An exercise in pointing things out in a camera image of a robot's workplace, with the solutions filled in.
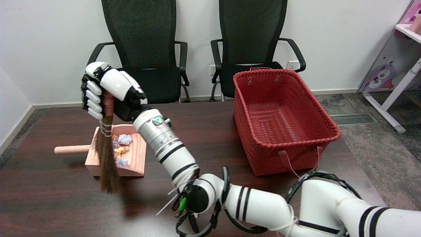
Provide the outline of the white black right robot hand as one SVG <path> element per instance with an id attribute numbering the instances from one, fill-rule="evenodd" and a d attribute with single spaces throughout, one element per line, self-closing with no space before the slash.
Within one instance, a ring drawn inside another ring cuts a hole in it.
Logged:
<path id="1" fill-rule="evenodd" d="M 123 121 L 134 121 L 142 112 L 152 109 L 139 83 L 125 71 L 119 71 L 108 63 L 94 62 L 86 66 L 81 91 L 82 108 L 98 120 L 106 116 L 107 92 L 115 99 L 110 114 Z"/>

